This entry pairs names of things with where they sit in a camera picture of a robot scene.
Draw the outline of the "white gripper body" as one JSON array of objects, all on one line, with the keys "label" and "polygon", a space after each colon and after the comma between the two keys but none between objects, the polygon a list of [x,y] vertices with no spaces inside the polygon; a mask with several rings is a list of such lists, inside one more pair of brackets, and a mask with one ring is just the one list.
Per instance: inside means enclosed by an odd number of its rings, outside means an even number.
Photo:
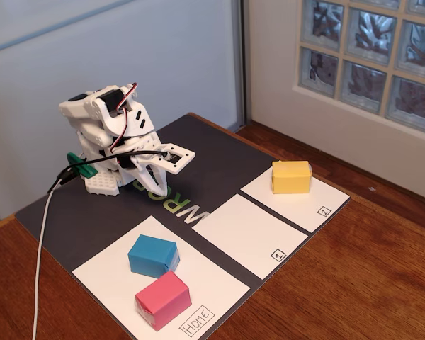
[{"label": "white gripper body", "polygon": [[131,170],[135,168],[131,159],[137,158],[139,162],[163,159],[164,156],[159,153],[162,150],[161,145],[156,133],[149,133],[143,137],[123,138],[119,143],[115,143],[114,148],[108,148],[108,156],[118,155],[109,161],[108,168],[118,171],[119,184],[129,184],[137,180],[131,174]]}]

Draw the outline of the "white fixed gripper finger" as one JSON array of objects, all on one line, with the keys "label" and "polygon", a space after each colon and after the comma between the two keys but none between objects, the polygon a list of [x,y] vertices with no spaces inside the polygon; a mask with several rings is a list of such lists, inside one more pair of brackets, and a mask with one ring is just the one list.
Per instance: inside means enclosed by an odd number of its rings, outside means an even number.
[{"label": "white fixed gripper finger", "polygon": [[138,161],[137,158],[132,158],[131,162],[135,165],[135,168],[131,170],[131,174],[147,189],[148,192],[158,196],[167,196],[168,185],[166,188],[158,187],[147,170],[147,166],[157,165],[150,163],[149,161]]}]

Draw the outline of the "white moving gripper finger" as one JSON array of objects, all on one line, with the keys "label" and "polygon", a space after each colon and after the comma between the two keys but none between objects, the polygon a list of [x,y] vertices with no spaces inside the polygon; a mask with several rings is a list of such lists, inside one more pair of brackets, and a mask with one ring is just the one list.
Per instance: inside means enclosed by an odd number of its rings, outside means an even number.
[{"label": "white moving gripper finger", "polygon": [[160,169],[158,166],[147,166],[147,170],[153,178],[154,182],[160,188],[167,187],[166,171]]}]

